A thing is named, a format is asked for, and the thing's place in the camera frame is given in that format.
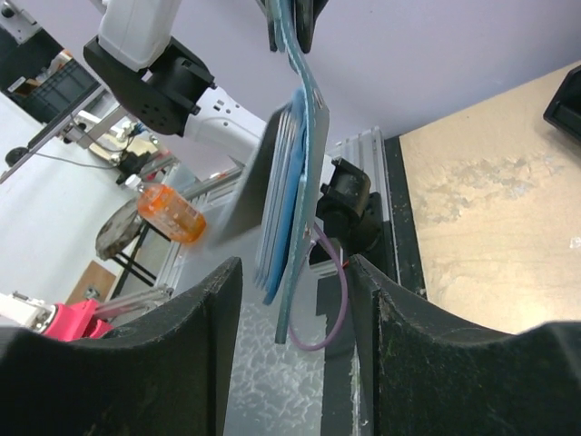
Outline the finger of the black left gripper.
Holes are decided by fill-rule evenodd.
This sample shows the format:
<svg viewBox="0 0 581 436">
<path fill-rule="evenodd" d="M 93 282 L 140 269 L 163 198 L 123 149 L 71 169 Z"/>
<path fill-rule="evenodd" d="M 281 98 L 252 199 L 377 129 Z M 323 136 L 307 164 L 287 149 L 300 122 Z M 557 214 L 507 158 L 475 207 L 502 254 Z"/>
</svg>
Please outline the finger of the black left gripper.
<svg viewBox="0 0 581 436">
<path fill-rule="evenodd" d="M 312 47 L 317 19 L 327 5 L 327 0 L 294 0 L 292 5 L 297 40 L 301 51 L 308 54 Z"/>
<path fill-rule="evenodd" d="M 256 4 L 262 11 L 265 16 L 266 23 L 267 23 L 267 33 L 268 33 L 268 40 L 269 40 L 269 49 L 271 51 L 277 51 L 278 46 L 276 42 L 276 31 L 275 31 L 275 24 L 274 18 L 272 16 L 271 7 L 270 7 L 270 0 L 256 0 Z"/>
</svg>

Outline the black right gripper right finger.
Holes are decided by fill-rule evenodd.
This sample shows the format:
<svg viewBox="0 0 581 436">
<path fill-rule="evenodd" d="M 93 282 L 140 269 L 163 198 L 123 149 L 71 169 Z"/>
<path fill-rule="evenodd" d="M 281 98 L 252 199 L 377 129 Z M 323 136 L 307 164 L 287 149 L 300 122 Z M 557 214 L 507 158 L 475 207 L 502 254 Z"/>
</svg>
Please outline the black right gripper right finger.
<svg viewBox="0 0 581 436">
<path fill-rule="evenodd" d="M 380 283 L 379 435 L 577 435 L 580 325 L 508 334 Z"/>
</svg>

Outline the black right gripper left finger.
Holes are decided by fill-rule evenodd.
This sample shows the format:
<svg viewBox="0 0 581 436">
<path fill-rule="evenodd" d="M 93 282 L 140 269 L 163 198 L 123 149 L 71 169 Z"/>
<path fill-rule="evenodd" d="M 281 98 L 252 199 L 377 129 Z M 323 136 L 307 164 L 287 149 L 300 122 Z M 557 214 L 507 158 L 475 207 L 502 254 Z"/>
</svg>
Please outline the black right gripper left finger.
<svg viewBox="0 0 581 436">
<path fill-rule="evenodd" d="M 232 257 L 100 339 L 1 331 L 4 435 L 220 435 L 243 274 Z"/>
</svg>

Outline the blue leather card holder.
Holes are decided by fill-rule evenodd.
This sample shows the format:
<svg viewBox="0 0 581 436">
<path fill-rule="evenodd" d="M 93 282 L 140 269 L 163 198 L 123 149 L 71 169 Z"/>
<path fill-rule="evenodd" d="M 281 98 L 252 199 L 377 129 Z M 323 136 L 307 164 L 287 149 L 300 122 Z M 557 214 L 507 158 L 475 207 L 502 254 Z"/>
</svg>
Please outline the blue leather card holder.
<svg viewBox="0 0 581 436">
<path fill-rule="evenodd" d="M 286 104 L 274 149 L 271 178 L 255 257 L 254 283 L 264 304 L 281 300 L 274 341 L 284 344 L 300 264 L 308 250 L 320 189 L 330 111 L 297 40 L 293 1 L 271 1 L 278 50 L 300 85 Z"/>
</svg>

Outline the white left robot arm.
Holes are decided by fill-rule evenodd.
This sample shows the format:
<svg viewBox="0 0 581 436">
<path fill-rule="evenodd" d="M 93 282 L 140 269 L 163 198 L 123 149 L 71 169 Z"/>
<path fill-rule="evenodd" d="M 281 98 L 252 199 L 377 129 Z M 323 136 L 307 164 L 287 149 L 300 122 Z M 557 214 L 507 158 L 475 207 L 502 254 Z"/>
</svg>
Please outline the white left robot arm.
<svg viewBox="0 0 581 436">
<path fill-rule="evenodd" d="M 97 36 L 84 60 L 127 112 L 154 132 L 213 145 L 246 162 L 267 124 L 239 106 L 214 75 L 172 36 L 178 1 L 104 1 Z M 284 109 L 304 131 L 315 88 L 304 59 L 324 1 L 262 1 L 272 52 L 283 52 L 301 84 Z"/>
</svg>

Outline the pink fixture block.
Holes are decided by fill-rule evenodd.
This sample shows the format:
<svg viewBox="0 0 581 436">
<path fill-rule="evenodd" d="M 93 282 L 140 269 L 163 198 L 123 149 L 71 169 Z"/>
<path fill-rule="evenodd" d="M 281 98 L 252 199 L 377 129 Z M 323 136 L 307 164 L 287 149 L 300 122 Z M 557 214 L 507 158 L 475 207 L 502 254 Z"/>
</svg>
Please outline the pink fixture block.
<svg viewBox="0 0 581 436">
<path fill-rule="evenodd" d="M 99 306 L 100 303 L 96 300 L 56 304 L 55 315 L 42 335 L 63 342 L 102 338 L 113 326 L 97 317 L 96 311 Z"/>
</svg>

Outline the orange plastic bottle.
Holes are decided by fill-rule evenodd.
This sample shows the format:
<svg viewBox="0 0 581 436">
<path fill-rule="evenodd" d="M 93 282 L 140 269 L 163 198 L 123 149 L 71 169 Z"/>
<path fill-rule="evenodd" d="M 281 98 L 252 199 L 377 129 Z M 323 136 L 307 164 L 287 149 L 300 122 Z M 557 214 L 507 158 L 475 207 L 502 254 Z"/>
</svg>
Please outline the orange plastic bottle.
<svg viewBox="0 0 581 436">
<path fill-rule="evenodd" d="M 206 229 L 206 220 L 172 187 L 151 183 L 138 188 L 138 213 L 171 241 L 194 243 Z"/>
</svg>

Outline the three-compartment sorting tray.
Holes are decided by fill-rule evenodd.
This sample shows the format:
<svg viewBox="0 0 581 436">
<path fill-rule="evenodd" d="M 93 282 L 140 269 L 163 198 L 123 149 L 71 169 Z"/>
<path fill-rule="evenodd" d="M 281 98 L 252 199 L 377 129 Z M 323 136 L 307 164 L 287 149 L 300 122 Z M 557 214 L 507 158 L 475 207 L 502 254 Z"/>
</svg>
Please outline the three-compartment sorting tray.
<svg viewBox="0 0 581 436">
<path fill-rule="evenodd" d="M 557 130 L 580 142 L 581 66 L 570 70 L 551 99 L 543 118 Z"/>
</svg>

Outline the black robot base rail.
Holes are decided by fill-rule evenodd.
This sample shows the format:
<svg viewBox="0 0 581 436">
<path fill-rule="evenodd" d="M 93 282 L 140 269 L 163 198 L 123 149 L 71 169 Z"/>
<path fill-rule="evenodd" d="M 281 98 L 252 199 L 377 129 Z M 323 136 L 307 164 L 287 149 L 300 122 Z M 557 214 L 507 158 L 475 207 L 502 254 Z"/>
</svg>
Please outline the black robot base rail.
<svg viewBox="0 0 581 436">
<path fill-rule="evenodd" d="M 349 348 L 357 370 L 358 429 L 379 435 L 380 283 L 391 279 L 423 297 L 426 286 L 400 139 L 369 130 L 334 150 L 331 176 L 321 187 L 316 215 L 351 262 Z"/>
</svg>

